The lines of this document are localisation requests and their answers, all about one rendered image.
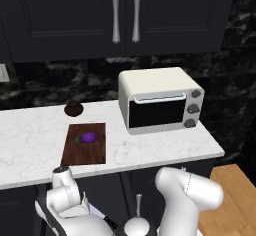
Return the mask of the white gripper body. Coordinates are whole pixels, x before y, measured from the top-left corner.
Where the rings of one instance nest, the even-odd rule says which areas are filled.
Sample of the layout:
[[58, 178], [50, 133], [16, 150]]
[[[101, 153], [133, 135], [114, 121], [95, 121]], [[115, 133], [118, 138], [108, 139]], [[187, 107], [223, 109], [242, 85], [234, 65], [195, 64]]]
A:
[[85, 208], [88, 214], [93, 214], [103, 219], [112, 230], [117, 229], [117, 224], [114, 221], [112, 221], [107, 215], [103, 214], [99, 209], [97, 209], [95, 206], [89, 203], [86, 194], [83, 194], [81, 206]]

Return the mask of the dark wooden cutting board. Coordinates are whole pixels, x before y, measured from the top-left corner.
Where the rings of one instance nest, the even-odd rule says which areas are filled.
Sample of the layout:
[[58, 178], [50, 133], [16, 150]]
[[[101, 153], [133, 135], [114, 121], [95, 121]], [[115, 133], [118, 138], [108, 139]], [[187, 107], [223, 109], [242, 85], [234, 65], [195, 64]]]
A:
[[[94, 131], [96, 141], [78, 143], [77, 139]], [[95, 165], [106, 163], [106, 126], [104, 123], [70, 124], [67, 131], [61, 165]]]

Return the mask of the purple eggplant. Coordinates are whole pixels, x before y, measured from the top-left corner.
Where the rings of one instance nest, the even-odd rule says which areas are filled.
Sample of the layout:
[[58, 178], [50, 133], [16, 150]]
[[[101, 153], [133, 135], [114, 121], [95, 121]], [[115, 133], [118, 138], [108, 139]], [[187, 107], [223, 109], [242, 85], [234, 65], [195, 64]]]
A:
[[93, 143], [97, 140], [97, 133], [89, 131], [74, 138], [75, 143]]

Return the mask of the dark base cupboard door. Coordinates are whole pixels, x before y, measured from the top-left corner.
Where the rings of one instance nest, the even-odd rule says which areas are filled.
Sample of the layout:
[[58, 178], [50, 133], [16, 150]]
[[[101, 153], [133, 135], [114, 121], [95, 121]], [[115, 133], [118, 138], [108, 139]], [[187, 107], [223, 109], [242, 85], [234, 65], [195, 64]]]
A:
[[76, 182], [86, 192], [89, 203], [117, 225], [128, 220], [128, 204], [118, 173], [80, 178]]
[[[185, 163], [168, 164], [168, 167], [185, 169], [203, 177], [209, 178], [215, 163], [214, 158]], [[164, 213], [165, 201], [155, 186], [155, 176], [160, 166], [133, 170], [130, 175], [131, 189], [134, 195], [141, 194], [141, 215], [160, 225]]]

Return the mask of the dark brown round lump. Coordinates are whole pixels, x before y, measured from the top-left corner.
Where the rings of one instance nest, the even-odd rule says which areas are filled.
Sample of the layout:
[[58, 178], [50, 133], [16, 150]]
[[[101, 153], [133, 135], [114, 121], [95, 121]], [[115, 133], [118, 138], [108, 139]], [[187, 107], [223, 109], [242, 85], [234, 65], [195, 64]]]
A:
[[64, 108], [64, 112], [71, 117], [77, 117], [82, 114], [83, 106], [76, 100], [69, 100]]

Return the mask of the black glass toaster oven door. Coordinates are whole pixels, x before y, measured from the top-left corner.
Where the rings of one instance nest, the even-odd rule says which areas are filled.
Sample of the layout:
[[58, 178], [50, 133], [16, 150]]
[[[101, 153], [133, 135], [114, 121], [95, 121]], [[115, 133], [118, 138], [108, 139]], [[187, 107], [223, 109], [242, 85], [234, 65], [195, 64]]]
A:
[[137, 104], [129, 102], [129, 127], [139, 128], [183, 121], [185, 101], [168, 101]]

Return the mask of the white toaster oven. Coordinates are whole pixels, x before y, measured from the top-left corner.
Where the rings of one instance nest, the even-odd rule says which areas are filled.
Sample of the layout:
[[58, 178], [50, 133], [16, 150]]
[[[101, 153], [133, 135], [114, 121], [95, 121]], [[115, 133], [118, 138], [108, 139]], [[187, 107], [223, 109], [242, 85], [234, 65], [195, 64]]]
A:
[[[191, 93], [194, 90], [199, 90], [201, 95], [193, 98]], [[134, 97], [138, 99], [172, 97], [182, 93], [186, 94], [186, 100], [184, 100], [185, 109], [181, 123], [139, 128], [129, 127], [129, 102], [133, 101]], [[118, 76], [119, 108], [127, 131], [132, 135], [186, 129], [184, 123], [188, 119], [193, 119], [197, 125], [204, 95], [204, 89], [180, 67], [127, 70], [122, 71]], [[187, 111], [188, 106], [192, 104], [199, 107], [198, 113], [190, 114]]]

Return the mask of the dark wall cupboard door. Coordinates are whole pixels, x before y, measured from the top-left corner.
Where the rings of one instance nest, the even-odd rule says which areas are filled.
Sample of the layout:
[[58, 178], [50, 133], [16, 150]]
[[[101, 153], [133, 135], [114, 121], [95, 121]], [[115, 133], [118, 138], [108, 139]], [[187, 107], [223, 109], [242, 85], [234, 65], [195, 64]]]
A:
[[125, 54], [125, 0], [120, 42], [112, 42], [112, 0], [0, 0], [0, 19], [14, 62], [117, 57]]
[[140, 41], [132, 41], [134, 0], [126, 0], [128, 56], [221, 49], [232, 0], [140, 0]]

